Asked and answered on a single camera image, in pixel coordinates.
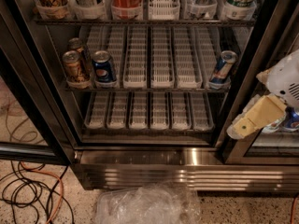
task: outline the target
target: tangled wires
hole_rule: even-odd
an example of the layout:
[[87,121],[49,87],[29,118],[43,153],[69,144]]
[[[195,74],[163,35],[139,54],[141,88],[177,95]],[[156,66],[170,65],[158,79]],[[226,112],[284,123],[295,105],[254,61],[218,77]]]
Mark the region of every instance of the tangled wires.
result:
[[[11,162],[12,173],[3,176],[0,179],[0,184],[4,181],[9,181],[2,190],[2,196],[0,201],[3,201],[10,205],[13,215],[14,223],[17,223],[16,211],[18,208],[32,208],[36,212],[35,223],[40,221],[42,210],[47,218],[45,223],[52,223],[59,212],[59,208],[63,201],[67,204],[71,213],[71,223],[74,223],[74,214],[69,202],[64,198],[64,186],[62,178],[67,171],[65,167],[61,176],[57,176],[51,172],[44,171],[45,164],[39,165],[38,167],[29,168],[25,163],[19,162],[17,167]],[[44,182],[36,181],[25,176],[26,173],[37,173],[40,175],[50,175],[57,179],[56,183],[52,188],[46,185]],[[56,187],[60,185],[59,192],[56,191]],[[27,201],[21,202],[22,195],[26,196]]]

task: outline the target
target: terrazzo floor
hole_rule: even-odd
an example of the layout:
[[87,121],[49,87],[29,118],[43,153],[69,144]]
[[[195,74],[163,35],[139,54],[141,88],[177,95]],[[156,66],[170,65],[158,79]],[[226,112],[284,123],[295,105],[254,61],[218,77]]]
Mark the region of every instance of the terrazzo floor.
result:
[[[28,166],[36,167],[37,164],[26,163]],[[46,165],[47,170],[60,175],[64,171],[63,166]],[[10,161],[0,161],[0,179],[11,173]],[[27,177],[46,183],[52,187],[54,178],[46,175],[26,173]],[[13,181],[15,177],[5,178],[0,182],[0,193],[3,193],[5,186]],[[69,201],[73,212],[75,223],[93,224],[97,202],[102,190],[84,190],[77,181],[73,172],[68,169],[64,178],[64,197]],[[4,193],[8,198],[13,190],[20,183],[15,182]],[[30,200],[29,190],[23,190],[18,197],[19,202]],[[290,223],[293,193],[244,193],[244,192],[199,192],[198,201],[201,210],[201,217],[198,223]],[[40,218],[37,223],[46,223],[46,217],[40,210]],[[299,223],[299,208],[296,208],[295,223]],[[15,208],[17,223],[35,223],[36,212],[32,207]],[[12,209],[9,204],[0,202],[0,223],[10,224],[13,222]],[[71,223],[71,213],[66,203],[62,204],[59,214],[53,221],[56,223]]]

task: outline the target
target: glass door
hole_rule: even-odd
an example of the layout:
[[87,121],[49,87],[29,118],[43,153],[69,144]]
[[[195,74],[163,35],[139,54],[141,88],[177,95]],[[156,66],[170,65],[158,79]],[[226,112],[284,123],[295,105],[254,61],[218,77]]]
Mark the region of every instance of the glass door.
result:
[[4,0],[0,30],[0,159],[69,163],[71,136]]
[[[267,68],[278,64],[281,59],[299,49],[299,6],[297,5],[292,17],[280,38],[276,49],[268,62]],[[257,133],[244,140],[231,141],[224,155],[227,163],[254,164],[298,164],[299,163],[299,100],[296,82],[289,87],[290,95],[297,100],[295,106],[287,106],[285,116],[265,126]],[[269,91],[261,84],[254,93],[264,94]]]

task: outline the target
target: electrical cord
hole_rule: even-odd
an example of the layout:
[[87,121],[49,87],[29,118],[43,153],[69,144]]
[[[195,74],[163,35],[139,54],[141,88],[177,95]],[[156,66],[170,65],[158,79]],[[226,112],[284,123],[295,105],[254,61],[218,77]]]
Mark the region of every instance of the electrical cord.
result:
[[[38,203],[42,207],[43,212],[46,214],[46,217],[47,217],[46,223],[47,224],[52,223],[54,218],[58,215],[58,210],[59,210],[59,207],[61,206],[61,203],[65,202],[70,210],[71,223],[73,224],[74,223],[74,213],[73,213],[72,207],[70,206],[69,202],[65,199],[65,197],[62,195],[63,190],[60,189],[60,192],[57,192],[55,190],[55,188],[57,187],[58,184],[60,184],[62,186],[62,178],[64,177],[64,174],[66,173],[68,167],[65,167],[63,173],[60,176],[57,176],[57,175],[47,172],[47,171],[43,171],[42,169],[44,167],[45,167],[45,165],[43,164],[38,167],[31,168],[31,167],[28,167],[27,165],[25,165],[23,162],[19,162],[18,170],[16,170],[13,162],[11,162],[11,168],[12,168],[13,172],[8,175],[3,176],[0,179],[0,183],[3,182],[4,180],[6,180],[7,178],[11,178],[13,176],[16,176],[16,178],[14,180],[10,181],[3,188],[2,197],[0,198],[0,201],[3,201],[11,206],[14,223],[17,223],[15,208],[26,208],[26,207],[30,207],[35,210],[35,212],[36,212],[35,223],[37,223],[39,220],[39,217],[40,217],[39,211],[36,207],[36,204]],[[34,172],[34,173],[43,174],[43,175],[50,175],[60,181],[57,181],[52,188],[49,188],[43,182],[35,181],[35,180],[32,180],[32,179],[24,176],[24,173],[28,173],[28,172]],[[11,188],[15,188],[15,189],[12,191],[12,193],[10,192],[11,194],[10,194],[10,197],[8,198],[9,195],[7,195],[7,193],[8,193],[8,190]],[[18,197],[20,198],[20,193],[22,191],[24,191],[25,188],[29,188],[33,192],[34,197],[27,202],[18,202],[17,201]],[[41,202],[41,197],[42,197],[42,195],[45,194],[45,191],[47,191],[49,193],[49,196],[47,199],[47,203],[43,204]],[[59,201],[56,203],[56,206],[54,209],[52,206],[53,194],[59,196]]]

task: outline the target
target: plastic divider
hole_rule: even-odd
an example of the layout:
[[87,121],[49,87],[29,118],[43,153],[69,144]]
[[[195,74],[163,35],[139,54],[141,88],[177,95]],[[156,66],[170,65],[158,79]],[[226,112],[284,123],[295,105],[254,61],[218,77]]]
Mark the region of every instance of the plastic divider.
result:
[[107,113],[107,127],[109,129],[123,129],[126,127],[128,96],[128,92],[111,93]]
[[228,78],[224,84],[214,84],[209,82],[217,59],[221,54],[220,38],[217,28],[196,27],[194,28],[196,35],[196,49],[202,65],[203,77],[205,86],[210,89],[219,90],[227,89],[231,85],[231,80]]
[[210,131],[214,127],[212,113],[206,93],[190,92],[192,128],[196,131]]
[[152,130],[169,129],[169,104],[166,92],[150,94],[150,128]]
[[147,88],[148,28],[130,27],[123,72],[124,88]]
[[148,93],[145,91],[132,93],[129,128],[133,130],[148,128]]
[[173,88],[175,84],[171,30],[151,28],[151,81],[152,88]]
[[149,0],[149,20],[178,20],[179,0]]
[[173,130],[189,130],[192,127],[188,93],[173,92],[171,95],[171,119]]
[[84,124],[89,129],[102,129],[106,126],[109,92],[93,92]]
[[177,88],[199,89],[203,83],[192,37],[193,28],[173,28]]

